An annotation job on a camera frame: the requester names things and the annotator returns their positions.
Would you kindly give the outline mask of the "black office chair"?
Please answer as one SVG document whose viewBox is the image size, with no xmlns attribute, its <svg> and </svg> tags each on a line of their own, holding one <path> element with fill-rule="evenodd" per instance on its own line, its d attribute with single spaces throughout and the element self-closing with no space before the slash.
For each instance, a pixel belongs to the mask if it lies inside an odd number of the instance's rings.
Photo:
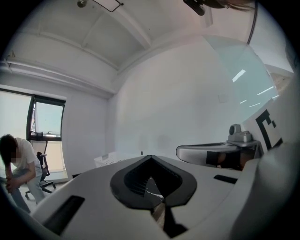
<svg viewBox="0 0 300 240">
<path fill-rule="evenodd" d="M 46 160 L 47 154 L 46 154 L 46 149 L 47 149 L 47 145 L 48 145 L 48 141 L 37 141 L 37 140 L 29 140 L 29 142 L 31 143 L 36 156 L 40 162 L 40 166 L 41 166 L 41 177 L 40 177 L 40 182 L 39 185 L 42 189 L 43 192 L 51 194 L 52 191 L 47 189 L 47 187 L 52 186 L 53 189 L 56 189 L 56 185 L 54 184 L 53 181 L 46 181 L 45 178 L 47 176 L 50 175 L 49 172 L 49 166 Z"/>
</svg>

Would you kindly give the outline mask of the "black-rimmed ceiling light panel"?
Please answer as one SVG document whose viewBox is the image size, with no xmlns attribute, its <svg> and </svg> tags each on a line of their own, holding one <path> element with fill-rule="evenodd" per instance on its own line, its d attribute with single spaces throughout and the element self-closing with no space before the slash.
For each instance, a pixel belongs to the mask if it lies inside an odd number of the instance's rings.
<svg viewBox="0 0 300 240">
<path fill-rule="evenodd" d="M 115 11 L 118 7 L 123 6 L 124 4 L 118 0 L 93 0 L 109 12 Z"/>
</svg>

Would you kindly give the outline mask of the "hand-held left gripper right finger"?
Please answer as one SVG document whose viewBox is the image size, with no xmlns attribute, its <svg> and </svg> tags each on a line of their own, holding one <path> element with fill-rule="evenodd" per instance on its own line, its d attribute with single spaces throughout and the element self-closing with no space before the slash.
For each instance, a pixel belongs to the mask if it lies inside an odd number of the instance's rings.
<svg viewBox="0 0 300 240">
<path fill-rule="evenodd" d="M 172 208 L 176 223 L 187 231 L 170 239 L 164 231 L 151 224 L 150 240 L 229 240 L 235 216 L 227 217 L 222 210 L 224 203 L 234 188 L 234 184 L 215 179 L 216 175 L 238 178 L 240 172 L 220 168 L 193 165 L 161 156 L 160 159 L 182 169 L 197 181 L 197 188 L 188 203 Z"/>
</svg>

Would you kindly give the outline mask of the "frosted glass partition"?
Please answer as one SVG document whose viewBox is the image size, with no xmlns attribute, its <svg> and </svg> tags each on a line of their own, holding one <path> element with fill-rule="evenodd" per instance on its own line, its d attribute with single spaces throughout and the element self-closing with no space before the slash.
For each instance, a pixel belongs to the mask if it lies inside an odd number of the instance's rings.
<svg viewBox="0 0 300 240">
<path fill-rule="evenodd" d="M 278 97 L 278 90 L 265 64 L 247 43 L 213 35 L 204 38 L 227 69 L 238 107 L 245 117 Z"/>
</svg>

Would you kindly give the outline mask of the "white perforated plastic basket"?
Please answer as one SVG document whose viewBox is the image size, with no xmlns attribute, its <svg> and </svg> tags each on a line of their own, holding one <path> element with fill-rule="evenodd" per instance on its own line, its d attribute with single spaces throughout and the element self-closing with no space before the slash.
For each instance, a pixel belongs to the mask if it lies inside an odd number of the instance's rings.
<svg viewBox="0 0 300 240">
<path fill-rule="evenodd" d="M 118 152 L 110 152 L 94 159 L 96 167 L 115 164 L 126 159 L 126 155 Z"/>
</svg>

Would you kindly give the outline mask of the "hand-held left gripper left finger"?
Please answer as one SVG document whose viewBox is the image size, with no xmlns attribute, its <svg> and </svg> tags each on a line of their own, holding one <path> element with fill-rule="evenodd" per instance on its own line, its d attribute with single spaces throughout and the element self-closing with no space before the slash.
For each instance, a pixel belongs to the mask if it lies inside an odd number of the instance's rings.
<svg viewBox="0 0 300 240">
<path fill-rule="evenodd" d="M 43 224 L 70 196 L 84 198 L 61 236 L 66 240 L 169 240 L 148 210 L 134 210 L 111 193 L 111 177 L 141 157 L 95 168 L 46 197 L 32 217 Z"/>
</svg>

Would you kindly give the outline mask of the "black-framed window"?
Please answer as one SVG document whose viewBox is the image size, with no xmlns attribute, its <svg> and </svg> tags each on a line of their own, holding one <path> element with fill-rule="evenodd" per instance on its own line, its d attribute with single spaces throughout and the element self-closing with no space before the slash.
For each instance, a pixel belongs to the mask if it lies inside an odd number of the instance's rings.
<svg viewBox="0 0 300 240">
<path fill-rule="evenodd" d="M 0 137 L 28 140 L 46 155 L 51 173 L 65 171 L 62 120 L 65 101 L 0 89 Z"/>
</svg>

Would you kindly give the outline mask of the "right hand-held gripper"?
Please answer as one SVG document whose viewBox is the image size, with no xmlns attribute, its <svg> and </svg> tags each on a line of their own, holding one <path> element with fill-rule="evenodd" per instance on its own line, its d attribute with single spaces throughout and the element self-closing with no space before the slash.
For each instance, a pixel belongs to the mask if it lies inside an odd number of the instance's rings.
<svg viewBox="0 0 300 240">
<path fill-rule="evenodd" d="M 283 143 L 270 113 L 274 103 L 270 99 L 241 124 L 231 125 L 228 142 L 182 145 L 177 147 L 176 156 L 187 163 L 221 168 L 240 168 L 240 161 L 260 158 Z"/>
</svg>

